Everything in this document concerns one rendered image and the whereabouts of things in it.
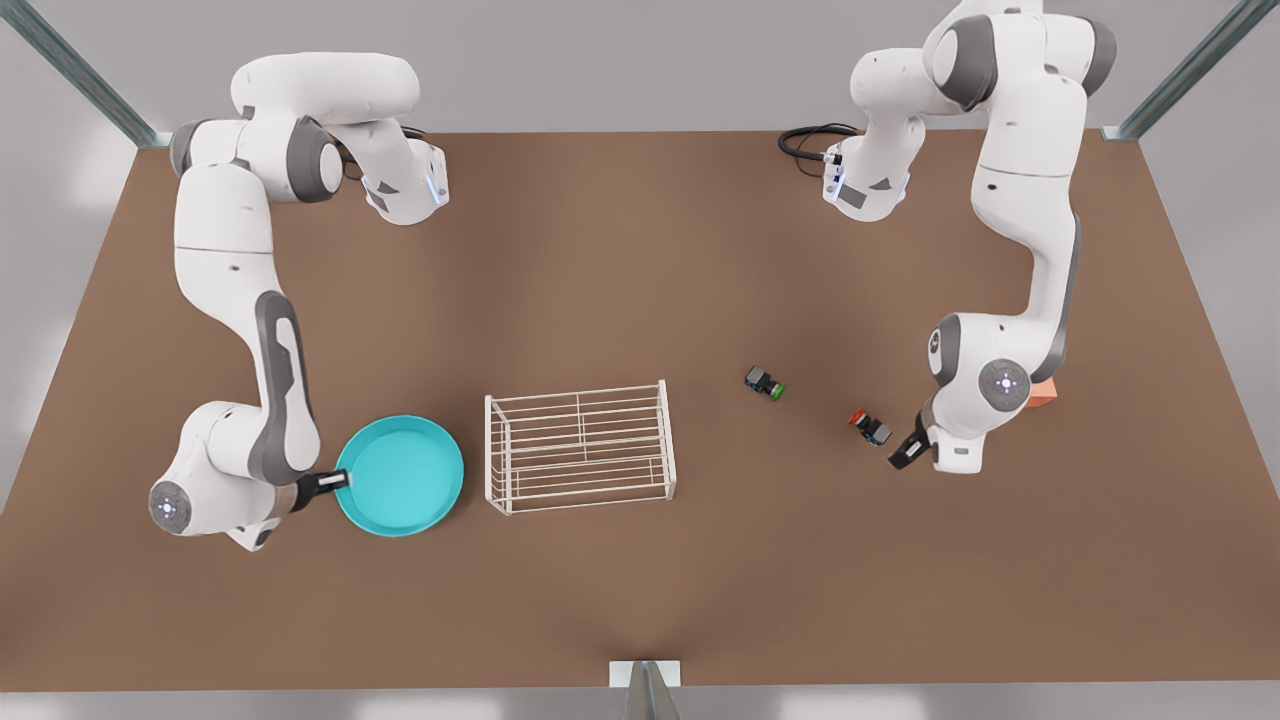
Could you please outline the turquoise round plate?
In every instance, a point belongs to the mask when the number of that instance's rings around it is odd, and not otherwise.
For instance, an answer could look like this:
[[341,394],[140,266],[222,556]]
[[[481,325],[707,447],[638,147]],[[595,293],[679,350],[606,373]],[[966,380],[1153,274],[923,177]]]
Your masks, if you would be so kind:
[[453,436],[426,418],[385,416],[356,432],[337,468],[343,514],[360,529],[406,537],[442,521],[463,487],[465,461]]

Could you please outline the silver frame post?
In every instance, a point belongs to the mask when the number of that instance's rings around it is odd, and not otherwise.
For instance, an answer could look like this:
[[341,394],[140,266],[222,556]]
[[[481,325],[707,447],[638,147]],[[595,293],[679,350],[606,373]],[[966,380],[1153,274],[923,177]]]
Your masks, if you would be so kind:
[[1239,0],[1121,123],[1101,128],[1103,140],[1140,141],[1277,6],[1280,0]]
[[609,662],[609,688],[626,689],[622,720],[681,720],[671,694],[681,685],[678,660]]
[[28,0],[0,0],[0,18],[134,146],[165,149],[170,145],[172,135],[154,129]]

